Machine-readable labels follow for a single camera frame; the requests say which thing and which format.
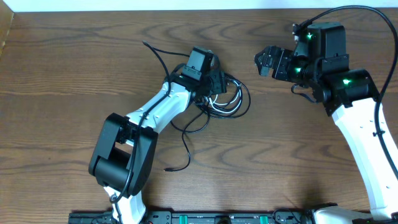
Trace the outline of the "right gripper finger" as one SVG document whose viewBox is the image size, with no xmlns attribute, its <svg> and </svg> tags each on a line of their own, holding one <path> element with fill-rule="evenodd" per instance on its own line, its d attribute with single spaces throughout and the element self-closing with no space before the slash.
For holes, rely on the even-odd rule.
<svg viewBox="0 0 398 224">
<path fill-rule="evenodd" d="M 255 64 L 257 66 L 258 69 L 258 73 L 260 76 L 262 77 L 268 77 L 269 76 L 269 72 L 271 69 L 273 69 L 274 67 L 274 61 L 270 60 L 270 61 L 255 61 Z"/>
<path fill-rule="evenodd" d="M 277 46 L 268 46 L 254 56 L 256 64 L 273 64 L 273 61 L 279 56 L 280 48 Z"/>
</svg>

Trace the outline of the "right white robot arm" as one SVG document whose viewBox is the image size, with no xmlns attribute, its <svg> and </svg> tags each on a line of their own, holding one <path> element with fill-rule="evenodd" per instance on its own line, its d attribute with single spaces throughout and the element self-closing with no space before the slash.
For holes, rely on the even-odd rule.
<svg viewBox="0 0 398 224">
<path fill-rule="evenodd" d="M 295 36 L 294 50 L 267 46 L 254 56 L 259 74 L 311 88 L 345 137 L 363 178 L 370 212 L 335 203 L 309 209 L 302 223 L 397 223 L 397 146 L 379 92 L 365 69 L 349 68 L 346 32 L 339 22 L 311 24 Z"/>
</svg>

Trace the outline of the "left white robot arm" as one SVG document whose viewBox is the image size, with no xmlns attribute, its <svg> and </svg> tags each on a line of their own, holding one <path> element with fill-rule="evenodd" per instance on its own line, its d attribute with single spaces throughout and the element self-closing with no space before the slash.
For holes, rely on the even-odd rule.
<svg viewBox="0 0 398 224">
<path fill-rule="evenodd" d="M 88 172 L 109 195 L 112 223 L 141 222 L 146 213 L 141 191 L 152 169 L 159 134 L 195 99 L 212 93 L 213 78 L 222 74 L 217 55 L 194 47 L 187 63 L 167 72 L 159 92 L 144 106 L 105 119 Z"/>
</svg>

